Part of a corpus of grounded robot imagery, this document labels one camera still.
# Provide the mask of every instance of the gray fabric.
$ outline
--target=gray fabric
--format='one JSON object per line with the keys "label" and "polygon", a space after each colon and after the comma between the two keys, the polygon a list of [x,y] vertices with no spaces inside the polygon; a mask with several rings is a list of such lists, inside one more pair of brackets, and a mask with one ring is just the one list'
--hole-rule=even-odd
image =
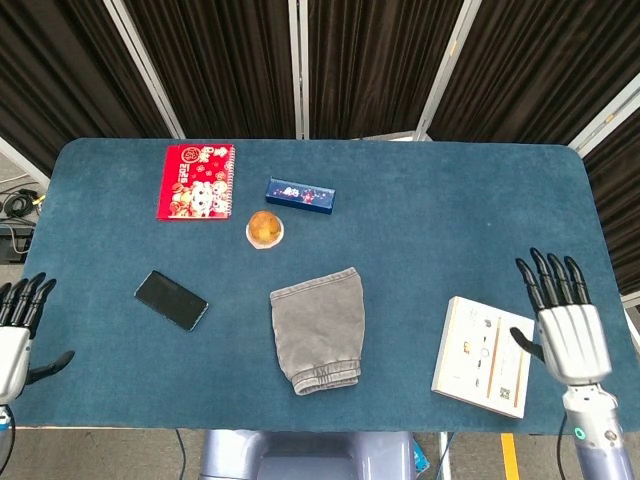
{"label": "gray fabric", "polygon": [[364,301],[355,268],[271,292],[278,362],[297,395],[358,383]]}

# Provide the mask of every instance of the black phone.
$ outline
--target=black phone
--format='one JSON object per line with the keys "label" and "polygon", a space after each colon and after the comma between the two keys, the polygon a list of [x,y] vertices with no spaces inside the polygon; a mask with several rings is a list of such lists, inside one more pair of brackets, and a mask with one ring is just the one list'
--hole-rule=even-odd
{"label": "black phone", "polygon": [[196,294],[155,270],[147,275],[135,296],[187,331],[193,330],[209,308]]}

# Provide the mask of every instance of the spiral notebook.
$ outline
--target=spiral notebook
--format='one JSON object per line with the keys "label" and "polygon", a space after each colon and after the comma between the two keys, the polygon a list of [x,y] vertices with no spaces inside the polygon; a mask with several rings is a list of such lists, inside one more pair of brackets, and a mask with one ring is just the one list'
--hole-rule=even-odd
{"label": "spiral notebook", "polygon": [[171,145],[164,164],[158,220],[223,220],[231,216],[235,148]]}

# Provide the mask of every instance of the blue box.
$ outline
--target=blue box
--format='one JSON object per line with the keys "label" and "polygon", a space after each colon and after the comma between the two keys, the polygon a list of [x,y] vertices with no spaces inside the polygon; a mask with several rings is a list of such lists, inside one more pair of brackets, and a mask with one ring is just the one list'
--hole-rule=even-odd
{"label": "blue box", "polygon": [[265,199],[268,203],[331,214],[336,191],[271,177]]}

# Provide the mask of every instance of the instruction manual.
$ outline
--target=instruction manual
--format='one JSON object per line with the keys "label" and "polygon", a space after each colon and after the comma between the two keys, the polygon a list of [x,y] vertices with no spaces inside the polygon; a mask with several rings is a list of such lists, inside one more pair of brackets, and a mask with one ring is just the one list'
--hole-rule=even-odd
{"label": "instruction manual", "polygon": [[511,327],[533,339],[529,318],[462,297],[449,300],[431,390],[523,418],[530,355],[511,337]]}

